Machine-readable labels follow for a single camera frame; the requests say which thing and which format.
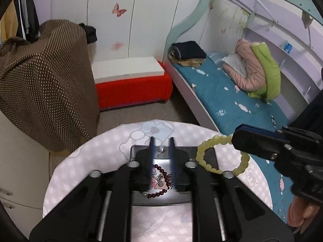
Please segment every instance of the white pillow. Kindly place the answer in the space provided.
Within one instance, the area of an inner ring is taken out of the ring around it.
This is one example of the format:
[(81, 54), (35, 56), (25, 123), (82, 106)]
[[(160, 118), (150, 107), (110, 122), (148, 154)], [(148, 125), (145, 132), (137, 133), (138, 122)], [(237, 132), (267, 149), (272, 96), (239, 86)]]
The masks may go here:
[(247, 78), (248, 73), (246, 69), (245, 61), (237, 53), (229, 54), (222, 59), (223, 62), (227, 63), (233, 70), (239, 75)]

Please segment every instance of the floor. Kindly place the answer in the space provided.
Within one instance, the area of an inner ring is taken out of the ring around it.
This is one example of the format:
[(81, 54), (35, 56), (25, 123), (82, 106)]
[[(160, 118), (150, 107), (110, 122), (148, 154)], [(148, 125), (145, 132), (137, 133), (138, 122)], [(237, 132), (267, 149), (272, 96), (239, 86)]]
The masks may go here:
[[(100, 112), (97, 134), (102, 134), (121, 124), (138, 123), (153, 119), (197, 124), (198, 122), (174, 86), (171, 98), (166, 103), (154, 102), (130, 107), (111, 109)], [(49, 176), (54, 169), (64, 160), (63, 157), (49, 157)]]

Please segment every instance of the red stool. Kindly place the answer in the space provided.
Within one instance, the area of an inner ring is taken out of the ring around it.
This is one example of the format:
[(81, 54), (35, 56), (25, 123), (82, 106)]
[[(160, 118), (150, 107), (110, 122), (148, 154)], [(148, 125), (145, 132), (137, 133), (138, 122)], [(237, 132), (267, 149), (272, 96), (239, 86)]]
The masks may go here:
[(100, 110), (168, 101), (173, 91), (172, 79), (163, 76), (142, 77), (96, 84)]

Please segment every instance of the dark red bead bracelet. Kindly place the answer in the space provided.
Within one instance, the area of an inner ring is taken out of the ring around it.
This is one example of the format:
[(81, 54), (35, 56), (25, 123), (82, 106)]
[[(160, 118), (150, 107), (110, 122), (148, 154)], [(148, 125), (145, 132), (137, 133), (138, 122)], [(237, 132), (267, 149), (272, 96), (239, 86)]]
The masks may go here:
[[(161, 166), (158, 166), (157, 164), (152, 165), (152, 166), (154, 168), (156, 168), (157, 170), (159, 170), (159, 172), (161, 174), (163, 174), (163, 177), (165, 179), (165, 183), (167, 185), (167, 190), (169, 190), (169, 188), (172, 187), (171, 176), (170, 175), (167, 175), (167, 172), (165, 170), (163, 170), (161, 168)], [(147, 197), (148, 197), (148, 199), (149, 198), (153, 198), (153, 197), (159, 197), (159, 196), (167, 193), (167, 190), (166, 189), (163, 189), (162, 191), (159, 191), (159, 192), (156, 192), (156, 193), (153, 193), (153, 194), (147, 194)]]

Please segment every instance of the white round table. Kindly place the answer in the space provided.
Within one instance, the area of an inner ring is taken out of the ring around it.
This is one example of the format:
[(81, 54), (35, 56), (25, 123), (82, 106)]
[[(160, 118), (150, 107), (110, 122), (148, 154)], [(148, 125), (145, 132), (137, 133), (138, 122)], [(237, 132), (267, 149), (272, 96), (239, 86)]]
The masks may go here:
[[(177, 146), (197, 146), (214, 135), (221, 135), (188, 123), (152, 120), (123, 124), (107, 131), (79, 147), (55, 169), (46, 191), (45, 217), (71, 190), (94, 169), (104, 173), (117, 170), (127, 163), (133, 145), (149, 145), (150, 137), (156, 145), (168, 145), (169, 137)], [(233, 170), (240, 164), (240, 152), (232, 145), (215, 147), (219, 168)], [(269, 208), (273, 208), (267, 181), (256, 162), (250, 158), (246, 171), (238, 178)], [(167, 207), (133, 207), (132, 241), (191, 241), (191, 205)]]

